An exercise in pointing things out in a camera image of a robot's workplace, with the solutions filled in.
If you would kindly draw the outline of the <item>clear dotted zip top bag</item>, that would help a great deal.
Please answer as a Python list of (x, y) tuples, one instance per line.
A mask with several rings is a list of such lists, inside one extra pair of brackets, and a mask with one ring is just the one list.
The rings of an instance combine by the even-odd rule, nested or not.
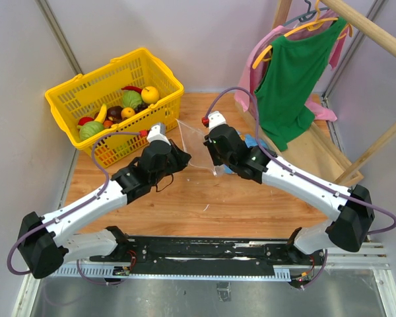
[(224, 166), (215, 166), (208, 148), (204, 145), (204, 133), (177, 120), (180, 130), (183, 151), (191, 155), (189, 165), (194, 168), (208, 170), (213, 176), (222, 176), (225, 173)]

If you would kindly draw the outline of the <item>yellow toy banana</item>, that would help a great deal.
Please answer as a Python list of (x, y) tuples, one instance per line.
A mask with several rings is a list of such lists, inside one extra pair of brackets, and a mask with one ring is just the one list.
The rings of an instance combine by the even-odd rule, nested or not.
[(99, 123), (104, 123), (107, 118), (107, 105), (103, 104), (100, 108), (100, 111), (96, 114), (94, 121), (99, 122)]

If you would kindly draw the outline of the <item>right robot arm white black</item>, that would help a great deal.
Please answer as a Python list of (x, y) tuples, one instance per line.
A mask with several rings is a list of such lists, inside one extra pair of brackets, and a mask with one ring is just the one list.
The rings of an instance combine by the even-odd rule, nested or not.
[(285, 246), (272, 253), (273, 260), (301, 264), (322, 249), (360, 250), (374, 222), (367, 188), (330, 184), (307, 172), (299, 177), (300, 169), (291, 172), (293, 166), (274, 152), (248, 147), (236, 130), (225, 123), (210, 128), (204, 144), (215, 165), (225, 164), (243, 179), (292, 194), (327, 216), (323, 223), (297, 228)]

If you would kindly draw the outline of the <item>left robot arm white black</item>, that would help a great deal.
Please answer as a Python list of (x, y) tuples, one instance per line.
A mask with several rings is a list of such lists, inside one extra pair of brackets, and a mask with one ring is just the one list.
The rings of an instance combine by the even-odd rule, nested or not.
[(66, 241), (102, 215), (130, 204), (157, 188), (159, 181), (187, 167), (191, 155), (172, 140), (152, 141), (141, 156), (106, 178), (106, 183), (78, 201), (44, 216), (22, 218), (17, 249), (36, 279), (45, 278), (69, 259)]

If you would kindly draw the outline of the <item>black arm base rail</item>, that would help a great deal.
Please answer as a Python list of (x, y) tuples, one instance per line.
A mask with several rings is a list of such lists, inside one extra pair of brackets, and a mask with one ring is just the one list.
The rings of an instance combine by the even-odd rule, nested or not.
[(263, 277), (276, 265), (321, 265), (320, 253), (302, 254), (284, 239), (130, 236), (112, 254), (89, 260), (134, 260), (133, 273), (145, 275)]

